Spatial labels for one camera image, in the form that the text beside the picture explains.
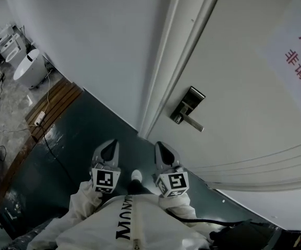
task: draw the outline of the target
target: white cable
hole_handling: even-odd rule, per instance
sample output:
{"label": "white cable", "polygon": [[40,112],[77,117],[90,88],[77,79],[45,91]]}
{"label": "white cable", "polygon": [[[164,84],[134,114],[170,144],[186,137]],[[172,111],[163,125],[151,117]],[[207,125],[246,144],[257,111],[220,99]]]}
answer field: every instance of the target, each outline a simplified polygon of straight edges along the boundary
{"label": "white cable", "polygon": [[52,69],[50,70],[50,72],[48,72],[47,70],[46,70],[46,72],[47,72],[47,78],[48,78],[48,91],[47,91],[47,106],[46,106],[46,109],[45,109],[44,113],[46,113],[48,105],[50,104],[49,96],[50,96],[51,80],[50,80],[50,76],[49,75],[52,72]]}

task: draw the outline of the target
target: door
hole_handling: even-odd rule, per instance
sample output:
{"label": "door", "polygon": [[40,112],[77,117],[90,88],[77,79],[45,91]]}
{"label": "door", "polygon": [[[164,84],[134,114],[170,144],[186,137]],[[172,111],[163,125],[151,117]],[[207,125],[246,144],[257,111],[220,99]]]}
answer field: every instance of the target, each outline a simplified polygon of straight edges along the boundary
{"label": "door", "polygon": [[[301,184],[301,112],[258,54],[292,0],[218,0],[148,139],[175,148],[214,188],[281,190]],[[189,88],[205,99],[169,118]]]}

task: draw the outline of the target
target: shoe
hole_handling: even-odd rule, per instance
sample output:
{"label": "shoe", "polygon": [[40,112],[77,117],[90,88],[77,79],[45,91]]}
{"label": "shoe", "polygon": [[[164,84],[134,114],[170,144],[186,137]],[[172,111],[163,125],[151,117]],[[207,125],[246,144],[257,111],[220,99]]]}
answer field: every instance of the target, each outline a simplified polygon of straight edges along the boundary
{"label": "shoe", "polygon": [[139,182],[142,182],[142,174],[140,170],[136,169],[131,173],[131,180],[138,180]]}

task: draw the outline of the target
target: concrete floor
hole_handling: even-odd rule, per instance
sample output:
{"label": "concrete floor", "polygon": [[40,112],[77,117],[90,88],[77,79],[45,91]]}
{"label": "concrete floor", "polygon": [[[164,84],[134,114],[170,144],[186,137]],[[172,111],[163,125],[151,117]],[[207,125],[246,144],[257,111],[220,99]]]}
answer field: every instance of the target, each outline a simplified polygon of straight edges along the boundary
{"label": "concrete floor", "polygon": [[[15,69],[8,63],[0,66],[5,74],[5,80],[2,85],[3,91],[0,99],[0,146],[4,145],[7,150],[5,161],[0,163],[0,180],[7,172],[14,158],[24,145],[26,139],[30,136],[28,130],[19,131],[28,128],[25,122],[25,116],[37,104],[37,102],[47,93],[49,81],[46,79],[38,89],[31,89],[22,86],[13,80]],[[63,76],[52,71],[50,74],[50,87],[54,86]],[[5,156],[5,150],[0,148],[0,158]]]}
{"label": "concrete floor", "polygon": [[[5,210],[17,217],[15,225],[30,229],[46,219],[65,213],[70,195],[77,192],[82,181],[88,181],[94,150],[103,142],[118,139],[119,167],[122,170],[115,195],[127,193],[131,172],[138,168],[143,184],[154,193],[154,146],[137,137],[137,132],[121,121],[93,96],[83,92],[54,123],[46,135],[53,153],[69,172],[70,181],[42,139],[20,167],[7,192],[1,213]],[[189,174],[188,194],[200,218],[222,221],[266,220],[209,189],[199,178]]]}

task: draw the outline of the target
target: door handle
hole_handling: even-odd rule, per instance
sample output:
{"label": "door handle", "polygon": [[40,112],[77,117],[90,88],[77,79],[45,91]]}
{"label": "door handle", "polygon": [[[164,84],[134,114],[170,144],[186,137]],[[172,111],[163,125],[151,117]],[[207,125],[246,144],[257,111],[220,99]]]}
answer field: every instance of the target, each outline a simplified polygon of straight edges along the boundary
{"label": "door handle", "polygon": [[198,131],[203,131],[203,126],[190,118],[188,115],[200,104],[205,96],[194,87],[191,87],[185,94],[184,98],[172,112],[170,118],[177,124],[185,120],[188,124],[196,128]]}

